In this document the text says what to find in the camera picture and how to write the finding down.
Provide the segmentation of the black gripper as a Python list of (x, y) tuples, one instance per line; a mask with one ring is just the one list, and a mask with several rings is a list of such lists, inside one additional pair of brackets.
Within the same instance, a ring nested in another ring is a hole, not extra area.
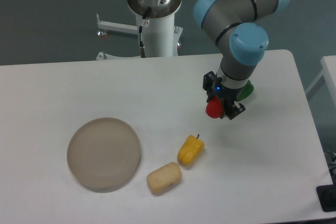
[(243, 113), (245, 106), (237, 101), (237, 97), (242, 91), (243, 87), (238, 89), (231, 89), (222, 85), (216, 80), (216, 74), (213, 71), (206, 73), (203, 76), (203, 90), (206, 91), (208, 97), (218, 97), (222, 104), (223, 112), (221, 119), (228, 118), (233, 120), (235, 117)]

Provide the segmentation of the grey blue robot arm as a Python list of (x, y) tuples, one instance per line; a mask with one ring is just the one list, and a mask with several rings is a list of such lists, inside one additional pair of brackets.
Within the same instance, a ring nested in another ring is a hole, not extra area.
[[(198, 0), (193, 17), (222, 54), (216, 72), (203, 78), (206, 114), (233, 119), (253, 87), (249, 81), (268, 47), (268, 35), (256, 20), (282, 10), (290, 0)], [(182, 0), (127, 0), (136, 17), (140, 56), (171, 57), (177, 48), (174, 17)]]

